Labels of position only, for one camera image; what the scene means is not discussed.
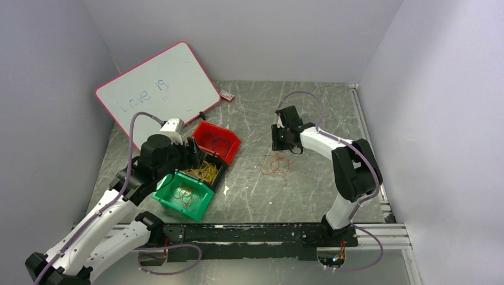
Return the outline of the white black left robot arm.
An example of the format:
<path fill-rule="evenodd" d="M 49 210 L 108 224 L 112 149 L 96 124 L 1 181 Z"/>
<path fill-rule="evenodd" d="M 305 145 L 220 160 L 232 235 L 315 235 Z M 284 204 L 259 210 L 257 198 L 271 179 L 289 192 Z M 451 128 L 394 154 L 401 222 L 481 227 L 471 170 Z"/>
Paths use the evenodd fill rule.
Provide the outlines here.
<path fill-rule="evenodd" d="M 72 231 L 44 254 L 34 252 L 25 266 L 34 284 L 92 284 L 111 265 L 137 248 L 152 249 L 165 237 L 164 222 L 140 213 L 121 233 L 105 236 L 176 170 L 197 168 L 206 158 L 193 137 L 174 142 L 151 135 L 131 157 L 99 202 Z"/>

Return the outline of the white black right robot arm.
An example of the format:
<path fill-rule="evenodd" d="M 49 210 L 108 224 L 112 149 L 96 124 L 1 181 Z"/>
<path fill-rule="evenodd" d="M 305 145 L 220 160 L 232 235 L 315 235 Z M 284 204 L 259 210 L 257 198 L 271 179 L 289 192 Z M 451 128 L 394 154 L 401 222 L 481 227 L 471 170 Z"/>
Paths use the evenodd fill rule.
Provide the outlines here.
<path fill-rule="evenodd" d="M 361 205 L 380 192 L 383 177 L 370 143 L 365 139 L 346 140 L 323 131 L 314 123 L 304 123 L 295 106 L 275 111 L 278 122 L 271 126 L 272 150 L 295 148 L 313 150 L 332 163 L 338 195 L 323 216 L 321 239 L 329 246 L 344 236 Z"/>

